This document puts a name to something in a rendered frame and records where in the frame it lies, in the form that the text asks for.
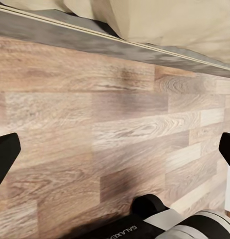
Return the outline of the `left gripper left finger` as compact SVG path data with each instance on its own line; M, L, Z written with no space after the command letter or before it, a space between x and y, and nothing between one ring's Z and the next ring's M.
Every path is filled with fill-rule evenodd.
M0 136L0 184L21 151L17 133Z

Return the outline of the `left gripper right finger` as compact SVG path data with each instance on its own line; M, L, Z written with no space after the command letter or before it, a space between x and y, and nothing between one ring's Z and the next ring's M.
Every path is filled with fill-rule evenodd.
M230 133L224 132L222 134L219 144L219 151L230 166Z

